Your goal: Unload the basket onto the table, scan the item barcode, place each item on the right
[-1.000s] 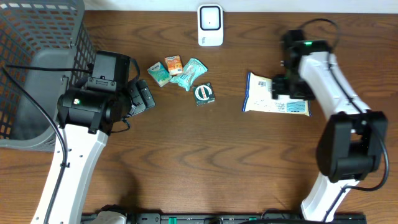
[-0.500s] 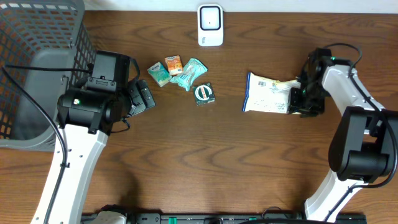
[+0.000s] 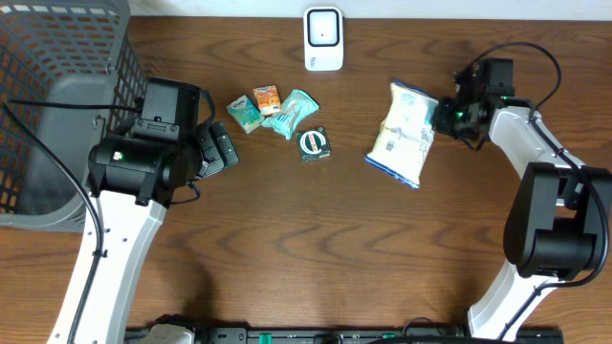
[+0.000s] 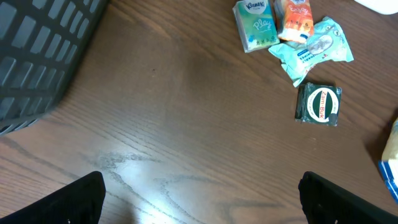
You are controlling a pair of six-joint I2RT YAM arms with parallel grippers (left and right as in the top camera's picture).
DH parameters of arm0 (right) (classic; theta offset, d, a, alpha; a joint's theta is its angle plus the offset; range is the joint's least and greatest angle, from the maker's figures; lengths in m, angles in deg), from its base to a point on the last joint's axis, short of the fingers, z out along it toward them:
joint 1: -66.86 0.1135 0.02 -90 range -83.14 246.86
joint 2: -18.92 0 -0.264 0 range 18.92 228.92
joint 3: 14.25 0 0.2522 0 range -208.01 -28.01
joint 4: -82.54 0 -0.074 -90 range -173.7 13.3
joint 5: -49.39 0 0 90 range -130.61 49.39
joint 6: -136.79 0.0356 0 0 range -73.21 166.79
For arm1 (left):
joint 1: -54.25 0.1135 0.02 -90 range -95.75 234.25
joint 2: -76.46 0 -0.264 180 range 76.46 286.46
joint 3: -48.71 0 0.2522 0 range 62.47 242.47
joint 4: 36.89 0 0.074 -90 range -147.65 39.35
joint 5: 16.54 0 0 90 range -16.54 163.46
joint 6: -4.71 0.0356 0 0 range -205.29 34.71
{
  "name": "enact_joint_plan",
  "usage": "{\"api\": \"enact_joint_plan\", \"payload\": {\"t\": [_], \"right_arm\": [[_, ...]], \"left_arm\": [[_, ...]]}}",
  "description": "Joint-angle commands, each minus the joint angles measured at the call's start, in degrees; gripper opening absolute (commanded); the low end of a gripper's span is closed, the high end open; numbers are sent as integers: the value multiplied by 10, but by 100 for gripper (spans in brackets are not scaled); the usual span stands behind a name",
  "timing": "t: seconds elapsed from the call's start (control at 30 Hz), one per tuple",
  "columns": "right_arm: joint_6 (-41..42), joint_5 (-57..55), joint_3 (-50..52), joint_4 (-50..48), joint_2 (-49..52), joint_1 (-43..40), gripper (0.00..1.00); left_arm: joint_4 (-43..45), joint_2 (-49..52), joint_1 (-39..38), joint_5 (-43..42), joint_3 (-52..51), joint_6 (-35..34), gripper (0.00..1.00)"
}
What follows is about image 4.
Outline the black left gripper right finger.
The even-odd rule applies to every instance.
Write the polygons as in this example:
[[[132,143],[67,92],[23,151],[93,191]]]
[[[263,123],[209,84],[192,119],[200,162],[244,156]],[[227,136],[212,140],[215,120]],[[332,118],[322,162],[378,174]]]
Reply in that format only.
[[[298,189],[302,210],[309,223],[397,224],[397,216],[314,172],[304,173]]]

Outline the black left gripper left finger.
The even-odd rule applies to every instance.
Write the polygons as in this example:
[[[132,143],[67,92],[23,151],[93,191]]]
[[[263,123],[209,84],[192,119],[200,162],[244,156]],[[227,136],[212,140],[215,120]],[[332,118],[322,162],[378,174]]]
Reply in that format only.
[[[1,218],[1,224],[98,224],[105,195],[103,175],[94,171]]]

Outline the yellow snack chip bag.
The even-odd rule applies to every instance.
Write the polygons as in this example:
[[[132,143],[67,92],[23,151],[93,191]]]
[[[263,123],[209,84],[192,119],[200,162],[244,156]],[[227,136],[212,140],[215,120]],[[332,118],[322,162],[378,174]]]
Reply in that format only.
[[[397,119],[394,121],[386,146],[379,161],[379,170],[384,183],[397,202],[398,184],[397,184]]]

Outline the dark green Zam-Buk tin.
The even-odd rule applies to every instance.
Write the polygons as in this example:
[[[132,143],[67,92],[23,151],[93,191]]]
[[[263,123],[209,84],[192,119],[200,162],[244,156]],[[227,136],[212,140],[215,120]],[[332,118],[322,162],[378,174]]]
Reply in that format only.
[[[342,88],[306,83],[298,88],[295,120],[337,126]]]

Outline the teal wet wipes pack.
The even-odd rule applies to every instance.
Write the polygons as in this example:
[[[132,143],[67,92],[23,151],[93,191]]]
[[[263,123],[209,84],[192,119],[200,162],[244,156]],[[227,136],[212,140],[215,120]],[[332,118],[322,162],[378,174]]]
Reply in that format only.
[[[288,41],[269,48],[269,52],[280,60],[294,87],[299,86],[307,73],[318,63],[327,60],[335,62],[354,60],[339,23],[330,17],[324,17],[315,24],[314,28],[314,34],[304,44]]]

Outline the orange Kleenex tissue pack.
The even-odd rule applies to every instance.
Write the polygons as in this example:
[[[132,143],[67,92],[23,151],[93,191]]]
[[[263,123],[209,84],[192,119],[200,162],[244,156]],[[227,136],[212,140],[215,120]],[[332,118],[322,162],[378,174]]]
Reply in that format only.
[[[275,0],[274,12],[279,39],[304,44],[314,34],[309,0]]]

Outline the green Kleenex tissue pack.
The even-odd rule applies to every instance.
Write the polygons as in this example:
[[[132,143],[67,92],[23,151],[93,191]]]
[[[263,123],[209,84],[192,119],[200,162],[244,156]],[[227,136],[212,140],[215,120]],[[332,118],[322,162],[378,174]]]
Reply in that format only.
[[[243,0],[233,7],[239,36],[246,53],[280,42],[269,0]]]

